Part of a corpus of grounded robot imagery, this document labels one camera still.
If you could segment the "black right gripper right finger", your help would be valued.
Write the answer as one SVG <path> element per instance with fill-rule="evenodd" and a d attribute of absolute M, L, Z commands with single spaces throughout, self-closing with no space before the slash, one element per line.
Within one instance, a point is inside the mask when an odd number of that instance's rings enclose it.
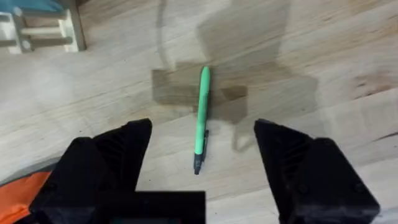
<path fill-rule="evenodd" d="M 330 138 L 258 119 L 254 132 L 280 223 L 372 223 L 380 204 Z"/>

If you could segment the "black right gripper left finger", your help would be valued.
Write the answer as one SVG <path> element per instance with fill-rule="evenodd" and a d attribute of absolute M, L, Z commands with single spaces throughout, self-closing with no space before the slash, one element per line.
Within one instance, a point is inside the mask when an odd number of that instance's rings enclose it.
<path fill-rule="evenodd" d="M 91 223 L 101 194 L 136 188 L 151 134 L 145 118 L 75 138 L 31 203 L 28 222 Z"/>

